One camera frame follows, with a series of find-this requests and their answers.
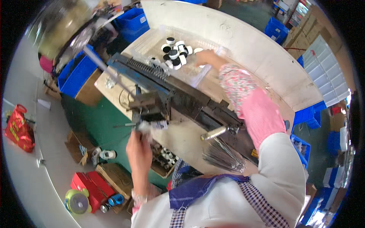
red box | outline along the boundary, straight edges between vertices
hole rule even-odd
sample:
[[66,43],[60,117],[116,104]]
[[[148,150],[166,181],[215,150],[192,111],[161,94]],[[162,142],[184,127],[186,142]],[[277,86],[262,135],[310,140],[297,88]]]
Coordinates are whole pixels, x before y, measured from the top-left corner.
[[80,191],[86,188],[89,191],[89,202],[92,208],[91,213],[99,210],[101,204],[115,194],[115,191],[96,171],[75,173],[72,178],[71,188]]

metal machine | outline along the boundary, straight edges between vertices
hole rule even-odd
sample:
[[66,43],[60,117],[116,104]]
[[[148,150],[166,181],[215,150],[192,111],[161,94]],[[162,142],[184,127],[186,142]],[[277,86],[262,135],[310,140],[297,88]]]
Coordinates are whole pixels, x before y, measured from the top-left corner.
[[[209,131],[202,135],[206,140],[220,135],[233,149],[251,162],[258,164],[257,158],[251,156],[254,145],[246,131],[245,122],[228,109],[228,103],[217,103],[199,90],[187,85],[179,79],[169,76],[162,69],[138,62],[133,58],[116,53],[108,61],[112,66],[130,80],[144,87],[150,93],[138,94],[139,101],[131,102],[129,107],[147,121],[170,121],[171,108],[189,117],[203,129]],[[156,115],[143,116],[144,113]]]

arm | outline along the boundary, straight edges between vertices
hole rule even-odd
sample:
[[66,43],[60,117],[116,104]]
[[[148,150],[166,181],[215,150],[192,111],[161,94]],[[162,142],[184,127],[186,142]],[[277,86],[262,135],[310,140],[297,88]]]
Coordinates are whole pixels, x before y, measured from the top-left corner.
[[229,64],[212,50],[201,51],[196,55],[196,65],[211,64],[219,71],[219,84],[232,102],[237,117],[245,119],[247,131],[258,152],[262,141],[268,136],[278,132],[286,133],[278,106],[247,70]]
[[148,182],[152,151],[147,139],[143,138],[141,132],[132,131],[127,143],[126,153],[132,171],[134,213],[143,203],[153,199],[160,193],[154,185]]

hand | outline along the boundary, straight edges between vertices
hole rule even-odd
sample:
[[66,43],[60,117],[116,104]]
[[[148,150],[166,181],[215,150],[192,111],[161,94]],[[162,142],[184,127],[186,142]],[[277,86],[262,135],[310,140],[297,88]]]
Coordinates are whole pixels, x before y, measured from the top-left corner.
[[152,164],[152,150],[146,137],[139,131],[132,131],[128,140],[126,153],[132,175],[147,177]]
[[228,63],[227,60],[219,57],[215,54],[214,50],[204,50],[197,52],[196,54],[196,63],[195,66],[199,67],[200,65],[210,64],[216,70],[219,70],[223,64]]

concrete floor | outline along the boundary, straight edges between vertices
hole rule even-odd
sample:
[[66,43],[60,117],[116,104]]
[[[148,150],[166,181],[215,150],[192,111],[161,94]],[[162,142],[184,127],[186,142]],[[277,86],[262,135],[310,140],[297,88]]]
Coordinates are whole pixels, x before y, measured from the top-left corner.
[[[235,0],[223,0],[220,11],[230,14],[247,22],[260,31],[264,31],[273,10],[272,1],[254,1],[243,3]],[[118,37],[107,48],[109,54],[121,52],[129,45],[123,38]],[[117,158],[109,162],[117,162],[128,171],[130,166],[125,154],[125,147],[129,138],[128,128],[113,128],[115,125],[130,123],[130,120],[117,110],[106,98],[103,98],[95,108],[87,107],[67,96],[62,99],[70,126],[73,129],[86,129],[94,139],[96,145],[102,149],[115,150]],[[326,150],[329,133],[329,115],[327,110],[322,111],[322,127],[307,128],[306,124],[294,127],[294,134],[311,145],[311,154],[308,163],[308,182],[314,183],[317,188],[322,186],[322,180],[327,167],[334,164],[334,158]],[[166,186],[170,178],[162,179],[150,170],[149,180],[160,186]]]

